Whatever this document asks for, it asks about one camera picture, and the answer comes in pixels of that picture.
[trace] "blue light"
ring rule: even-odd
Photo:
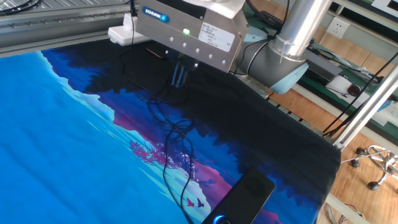
[[[213,220],[213,224],[217,224],[218,220],[220,220],[220,218],[225,217],[225,215],[218,215],[216,218],[214,218]]]

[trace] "wooden floor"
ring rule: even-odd
[[[324,130],[335,119],[335,116],[293,90],[284,95],[275,93],[271,99],[320,130]],[[357,147],[367,147],[371,144],[377,143],[359,133],[343,151],[341,160],[356,156]],[[363,158],[360,162],[361,166],[356,169],[351,167],[349,162],[341,165],[331,193],[343,203],[355,205],[371,224],[397,224],[398,180],[387,176],[387,180],[378,190],[370,191],[366,185],[380,178],[382,171],[377,169],[368,158]],[[324,207],[318,217],[319,224],[328,223]],[[340,214],[335,210],[333,214],[336,220],[340,219]]]

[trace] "white power socket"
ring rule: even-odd
[[[326,32],[338,37],[338,38],[343,38],[344,33],[347,31],[349,27],[349,23],[335,17],[331,24],[329,25],[328,29]]]

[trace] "blue fabric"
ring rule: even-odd
[[[187,222],[162,177],[170,128],[120,76],[123,51],[102,41],[0,58],[0,223]],[[149,54],[134,55],[153,63]],[[166,62],[150,68],[160,76],[173,69]],[[156,72],[145,71],[141,80],[156,83]],[[313,222],[340,155],[324,153],[330,146],[293,120],[278,128],[285,114],[259,103],[239,80],[214,77],[198,77],[205,85],[192,88],[186,105],[162,105],[172,121],[191,121],[181,128],[195,149],[184,209],[201,223],[247,167],[259,166],[276,188],[254,223]],[[191,156],[180,140],[171,137],[166,171],[178,201]],[[317,161],[314,171],[308,164]]]

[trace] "cable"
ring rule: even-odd
[[[275,91],[272,91],[272,93],[271,93],[270,95],[268,95],[267,99],[269,99],[270,97],[272,97],[274,93],[275,93]]]
[[[287,14],[289,13],[289,5],[290,5],[290,0],[287,0],[287,7],[286,7],[286,13],[285,13],[285,18],[284,22],[282,23],[282,27],[285,25],[286,19],[287,19]],[[281,32],[282,28],[276,32],[275,35],[279,34]]]
[[[134,21],[133,21],[133,17],[134,17],[134,13],[133,13],[133,12],[135,11],[135,7],[134,7],[133,5],[134,5],[134,2],[131,1],[131,9],[132,9],[132,10],[131,10],[131,19],[132,19],[132,25],[133,25],[133,35],[132,35],[132,40],[131,40],[131,46],[132,46],[132,44],[134,43],[134,33],[135,33]],[[189,138],[187,138],[186,134],[184,134],[183,131],[181,131],[181,130],[177,127],[178,124],[180,124],[180,123],[182,123],[182,122],[187,122],[188,120],[181,120],[181,121],[179,121],[179,122],[177,122],[177,123],[172,123],[172,122],[166,117],[166,115],[164,115],[164,112],[162,111],[162,109],[161,109],[159,103],[165,103],[165,104],[168,104],[168,105],[177,105],[177,104],[181,104],[181,102],[180,102],[180,103],[169,103],[169,102],[166,102],[165,99],[166,99],[166,97],[167,97],[167,93],[168,93],[168,92],[167,92],[166,95],[164,96],[164,99],[159,99],[159,98],[158,98],[158,95],[161,94],[165,89],[166,89],[166,90],[169,89],[169,88],[168,88],[168,87],[169,87],[169,86],[168,86],[168,82],[166,82],[166,86],[162,87],[155,95],[151,95],[151,94],[149,93],[149,91],[148,91],[145,87],[141,86],[140,84],[136,83],[135,81],[131,80],[130,78],[128,78],[128,77],[126,76],[126,74],[125,74],[126,64],[123,62],[123,56],[125,56],[127,53],[129,53],[129,52],[131,51],[131,46],[129,47],[129,49],[128,49],[127,51],[125,51],[124,53],[122,53],[122,54],[119,56],[119,60],[121,61],[122,65],[123,65],[123,67],[122,67],[123,77],[126,78],[129,82],[131,82],[131,83],[134,84],[135,86],[137,86],[137,87],[139,87],[140,89],[144,90],[144,91],[150,96],[149,100],[145,100],[145,99],[144,99],[142,96],[140,96],[136,91],[133,91],[134,94],[138,97],[138,99],[140,99],[142,102],[144,102],[144,103],[147,104],[147,108],[148,108],[148,110],[149,110],[149,113],[150,113],[156,120],[158,120],[158,121],[160,121],[161,123],[163,123],[163,124],[165,124],[165,125],[171,127],[171,130],[170,130],[170,132],[168,133],[168,135],[166,136],[166,140],[165,140],[165,149],[164,149],[164,153],[165,153],[165,165],[164,165],[164,169],[163,169],[163,179],[164,179],[165,185],[166,185],[167,189],[169,190],[169,193],[171,194],[171,196],[172,196],[174,202],[175,202],[175,203],[177,204],[177,206],[181,209],[181,211],[182,211],[182,213],[184,214],[184,217],[187,219],[188,223],[189,223],[189,224],[193,224],[192,219],[189,217],[188,213],[187,213],[187,212],[185,211],[185,209],[183,208],[183,195],[184,195],[184,192],[185,192],[185,190],[186,190],[186,188],[187,188],[187,186],[188,186],[188,183],[190,182],[190,180],[191,180],[191,178],[192,178],[193,144],[192,144],[191,140],[189,140]],[[156,105],[156,106],[157,106],[157,109],[159,110],[159,113],[162,115],[163,119],[160,118],[160,117],[158,117],[158,116],[151,110],[150,105]],[[191,154],[190,154],[190,160],[189,160],[189,166],[190,166],[189,176],[188,176],[187,182],[185,183],[185,185],[184,185],[184,187],[183,187],[183,190],[182,190],[182,193],[181,193],[181,197],[180,197],[180,203],[178,203],[178,201],[177,201],[177,199],[175,198],[175,196],[174,196],[172,190],[170,189],[170,185],[169,185],[169,183],[167,182],[167,179],[165,178],[165,171],[166,171],[167,165],[168,165],[168,163],[169,163],[169,154],[168,154],[168,152],[169,152],[169,140],[170,140],[170,137],[171,137],[172,133],[174,133],[175,131],[176,131],[179,135],[182,136],[182,144],[183,144],[183,141],[184,141],[184,140],[187,140],[187,141],[189,142],[190,147],[191,147]],[[185,150],[186,150],[186,147],[185,147],[185,145],[183,144],[183,151],[185,152]]]
[[[242,60],[241,60],[241,62],[239,62],[239,64],[236,65],[236,68],[235,68],[235,71],[234,71],[234,75],[236,75],[236,71],[237,71],[238,68],[241,66],[241,64],[242,64],[242,62],[243,62],[243,60],[244,60],[244,53],[246,52],[246,49],[247,49],[248,47],[254,45],[254,44],[257,44],[257,43],[261,42],[261,41],[263,41],[263,40],[259,40],[259,41],[256,41],[256,42],[254,42],[254,43],[251,43],[251,44],[247,45],[247,46],[243,49]]]
[[[25,3],[23,3],[23,4],[20,4],[20,5],[18,5],[18,6],[15,6],[15,7],[12,7],[12,8],[9,8],[9,9],[5,9],[5,10],[2,10],[2,11],[0,11],[0,13],[1,14],[4,14],[5,16],[6,16],[6,12],[12,12],[12,11],[14,11],[14,10],[19,10],[20,8],[23,8],[23,7],[25,7],[25,6],[27,6],[27,5],[29,5],[30,3],[32,3],[32,1],[33,0],[28,0],[27,2],[25,2]]]
[[[5,9],[5,10],[1,11],[0,14],[2,14],[2,16],[10,16],[10,15],[14,15],[14,14],[17,14],[17,13],[20,13],[20,12],[25,12],[25,11],[28,11],[29,9],[37,7],[42,2],[42,0],[37,0],[34,4],[31,4],[30,6],[27,6],[32,1],[33,0],[29,0],[28,2],[22,4],[24,6],[21,5],[21,6],[13,7],[13,8],[10,8],[10,9]]]
[[[334,90],[334,89],[332,89],[332,88],[329,88],[329,87],[325,87],[325,88],[327,88],[328,90],[333,90],[333,91],[335,91],[336,93],[339,93],[339,94],[341,94],[341,95],[349,95],[349,93],[341,93],[341,92],[339,92],[339,91],[337,91],[337,90]]]
[[[257,17],[261,18],[263,21],[266,21],[266,20],[267,20],[267,19],[257,10],[257,8],[254,6],[254,4],[251,2],[251,0],[246,0],[246,3],[248,4],[248,6],[250,7],[250,9],[254,12],[254,14],[255,14]],[[282,23],[282,27],[285,25],[285,21],[286,21],[286,18],[287,18],[287,14],[289,13],[289,6],[290,6],[290,0],[287,0],[287,8],[286,8],[286,13],[285,13],[285,18],[284,18],[284,21],[283,21],[283,23]],[[282,30],[282,28],[280,28],[280,29],[276,32],[276,34],[279,34],[281,30]]]
[[[351,204],[345,204],[345,205],[353,207],[353,208],[355,209],[354,212],[357,213],[357,214],[358,214],[360,217],[362,217],[363,219],[365,219],[365,216],[364,216],[354,205],[351,205]],[[345,222],[345,221],[347,221],[347,220],[348,220],[348,219],[347,219],[344,215],[341,215],[338,224],[342,224],[343,222]]]
[[[326,215],[327,215],[327,218],[328,218],[329,223],[331,223],[331,224],[337,224],[336,219],[335,219],[334,216],[331,214],[331,213],[333,213],[333,212],[332,212],[331,207],[330,207],[330,205],[329,205],[328,203],[326,203],[326,205],[325,205],[325,213],[326,213]]]
[[[398,52],[394,55],[394,56],[392,56],[392,58],[388,61],[388,62],[386,62],[386,64],[384,64],[383,65],[383,67],[381,67],[373,76],[372,76],[372,78],[367,82],[367,84],[365,84],[365,86],[362,88],[362,90],[361,90],[361,92],[359,92],[359,95],[358,96],[356,96],[355,98],[354,98],[354,100],[344,109],[344,111],[343,112],[341,112],[341,114],[332,122],[332,123],[330,123],[329,124],[329,126],[328,127],[326,127],[325,128],[325,130],[323,130],[323,132],[325,133],[325,132],[327,132],[328,131],[328,129],[330,128],[330,127],[332,127],[350,108],[351,108],[351,106],[356,102],[356,100],[359,98],[359,96],[361,96],[362,95],[362,93],[365,91],[365,89],[372,83],[372,81],[396,58],[398,56]]]

